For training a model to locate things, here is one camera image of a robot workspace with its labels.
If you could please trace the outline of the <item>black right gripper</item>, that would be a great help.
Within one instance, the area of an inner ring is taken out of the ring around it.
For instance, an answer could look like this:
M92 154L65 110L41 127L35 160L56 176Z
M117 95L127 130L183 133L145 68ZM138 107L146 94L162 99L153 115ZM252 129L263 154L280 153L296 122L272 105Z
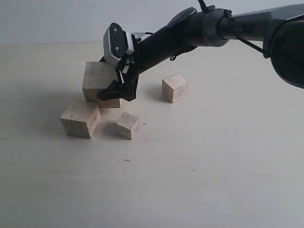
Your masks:
M118 78L124 84L113 80L106 88L101 90L97 98L102 101L124 99L128 102L136 99L139 74L161 63L162 61L178 56L186 51L187 42L176 28L167 26L149 35L138 42L133 40L134 52L125 54L119 62Z

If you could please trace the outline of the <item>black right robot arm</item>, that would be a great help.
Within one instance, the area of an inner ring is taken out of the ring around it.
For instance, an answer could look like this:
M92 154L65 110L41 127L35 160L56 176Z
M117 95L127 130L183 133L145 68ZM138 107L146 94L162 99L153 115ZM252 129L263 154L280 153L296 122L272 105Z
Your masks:
M103 101L136 98L139 75L166 59L198 47L222 47L239 40L268 58L288 84L304 86L304 6L293 4L233 15L229 9L189 7L156 32L129 33L111 23L103 37L102 62L115 79L97 98Z

